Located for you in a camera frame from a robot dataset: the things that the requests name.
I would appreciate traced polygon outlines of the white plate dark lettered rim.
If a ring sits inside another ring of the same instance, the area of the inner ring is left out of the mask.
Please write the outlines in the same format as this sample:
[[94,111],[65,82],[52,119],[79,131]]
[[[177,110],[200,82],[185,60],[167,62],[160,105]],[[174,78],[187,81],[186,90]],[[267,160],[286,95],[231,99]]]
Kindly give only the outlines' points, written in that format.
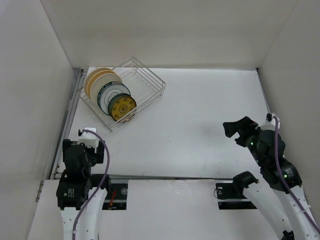
[[96,97],[96,102],[99,108],[109,115],[108,106],[113,97],[118,94],[127,94],[131,96],[130,90],[119,81],[111,81],[102,86]]

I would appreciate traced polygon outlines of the blue patterned small plate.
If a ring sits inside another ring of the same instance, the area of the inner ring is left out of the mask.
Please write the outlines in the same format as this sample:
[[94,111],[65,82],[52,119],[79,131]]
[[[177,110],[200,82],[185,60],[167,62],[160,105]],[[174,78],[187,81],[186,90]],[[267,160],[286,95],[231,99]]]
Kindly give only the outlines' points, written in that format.
[[114,103],[121,97],[129,97],[130,95],[127,94],[127,93],[119,93],[117,95],[115,95],[111,100],[110,102],[108,103],[108,114],[111,116],[111,110],[112,110],[112,107],[114,105]]

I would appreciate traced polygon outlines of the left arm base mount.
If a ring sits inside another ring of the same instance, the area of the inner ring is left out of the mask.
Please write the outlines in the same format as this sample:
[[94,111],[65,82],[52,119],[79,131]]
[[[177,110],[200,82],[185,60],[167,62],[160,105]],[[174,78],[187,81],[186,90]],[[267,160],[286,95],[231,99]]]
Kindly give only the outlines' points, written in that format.
[[[92,174],[80,187],[80,195],[87,200],[90,196],[89,190],[93,190],[100,183],[103,174]],[[102,188],[107,190],[103,210],[118,211],[127,209],[127,197],[129,191],[129,178],[115,175],[107,175]]]

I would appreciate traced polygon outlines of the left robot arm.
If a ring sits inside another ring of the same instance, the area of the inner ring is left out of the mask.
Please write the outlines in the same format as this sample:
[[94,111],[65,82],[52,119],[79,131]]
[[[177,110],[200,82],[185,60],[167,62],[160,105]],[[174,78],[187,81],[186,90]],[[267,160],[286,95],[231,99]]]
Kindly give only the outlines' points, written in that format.
[[62,219],[63,239],[98,240],[105,199],[111,195],[108,174],[93,174],[92,167],[104,162],[105,143],[86,146],[65,139],[62,144],[62,172],[56,190]]

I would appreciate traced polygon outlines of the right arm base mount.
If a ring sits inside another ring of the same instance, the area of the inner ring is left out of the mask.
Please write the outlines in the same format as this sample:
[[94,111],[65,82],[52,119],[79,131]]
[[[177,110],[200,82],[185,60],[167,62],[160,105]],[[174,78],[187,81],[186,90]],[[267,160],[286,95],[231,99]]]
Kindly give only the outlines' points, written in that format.
[[214,195],[217,198],[219,210],[254,210],[256,206],[247,199],[231,182],[215,184]]

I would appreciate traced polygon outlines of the cream plate back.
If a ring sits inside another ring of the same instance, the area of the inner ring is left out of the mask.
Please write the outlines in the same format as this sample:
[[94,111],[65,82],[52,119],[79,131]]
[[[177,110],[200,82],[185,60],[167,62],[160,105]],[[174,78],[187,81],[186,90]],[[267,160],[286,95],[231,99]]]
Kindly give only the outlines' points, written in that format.
[[90,98],[90,90],[88,89],[88,85],[90,84],[90,81],[91,79],[96,75],[96,74],[99,74],[99,73],[112,73],[112,74],[115,74],[115,72],[113,70],[111,70],[110,68],[107,68],[107,67],[100,67],[100,68],[97,68],[95,70],[93,70],[92,72],[90,72],[87,76],[86,76],[86,79],[85,79],[85,82],[84,82],[84,92],[86,93],[86,95]]

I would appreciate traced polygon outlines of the cream plate front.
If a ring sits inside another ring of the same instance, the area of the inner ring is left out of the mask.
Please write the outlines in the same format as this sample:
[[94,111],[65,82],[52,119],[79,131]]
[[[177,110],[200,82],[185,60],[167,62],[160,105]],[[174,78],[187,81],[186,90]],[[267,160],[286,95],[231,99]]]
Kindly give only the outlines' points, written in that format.
[[110,71],[102,71],[97,74],[95,74],[89,84],[88,84],[88,89],[87,93],[89,98],[94,102],[97,103],[97,97],[98,93],[101,90],[101,88],[111,82],[120,82],[122,83],[121,78],[116,74],[112,73]]

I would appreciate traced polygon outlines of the yellow patterned small plate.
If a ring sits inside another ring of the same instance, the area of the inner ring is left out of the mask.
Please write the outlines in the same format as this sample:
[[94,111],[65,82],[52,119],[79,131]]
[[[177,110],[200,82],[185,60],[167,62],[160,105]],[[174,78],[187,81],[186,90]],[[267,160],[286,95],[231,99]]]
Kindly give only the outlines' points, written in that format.
[[136,107],[137,103],[131,96],[120,97],[112,106],[111,117],[118,121]]

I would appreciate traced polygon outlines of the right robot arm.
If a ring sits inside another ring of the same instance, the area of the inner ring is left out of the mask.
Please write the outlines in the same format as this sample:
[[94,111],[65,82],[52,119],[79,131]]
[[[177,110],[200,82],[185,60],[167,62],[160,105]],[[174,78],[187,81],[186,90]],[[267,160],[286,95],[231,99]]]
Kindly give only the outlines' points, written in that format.
[[249,150],[283,209],[275,206],[261,189],[259,180],[249,171],[235,175],[231,183],[216,186],[217,197],[248,199],[270,224],[280,240],[318,240],[320,228],[307,203],[303,182],[297,168],[285,156],[285,142],[279,134],[280,120],[274,113],[260,125],[248,116],[224,122],[224,134],[237,145]]

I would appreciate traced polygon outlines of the cream plate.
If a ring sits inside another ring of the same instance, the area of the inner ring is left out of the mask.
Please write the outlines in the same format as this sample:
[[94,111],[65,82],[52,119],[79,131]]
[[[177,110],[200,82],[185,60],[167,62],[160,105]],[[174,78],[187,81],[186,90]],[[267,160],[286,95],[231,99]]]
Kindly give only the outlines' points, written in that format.
[[110,71],[102,71],[97,74],[95,74],[89,84],[88,84],[88,89],[87,93],[89,98],[94,102],[97,103],[97,97],[98,93],[101,90],[101,88],[111,82],[120,82],[122,83],[121,78],[116,74],[112,73]]
[[110,68],[107,68],[107,67],[100,67],[100,68],[97,68],[95,70],[93,70],[92,72],[90,72],[87,76],[86,76],[86,79],[85,79],[85,82],[84,82],[84,92],[86,93],[86,95],[90,98],[90,90],[88,89],[88,85],[90,84],[90,81],[91,79],[96,75],[96,74],[99,74],[99,73],[112,73],[112,74],[115,74],[115,72],[113,70],[111,70]]

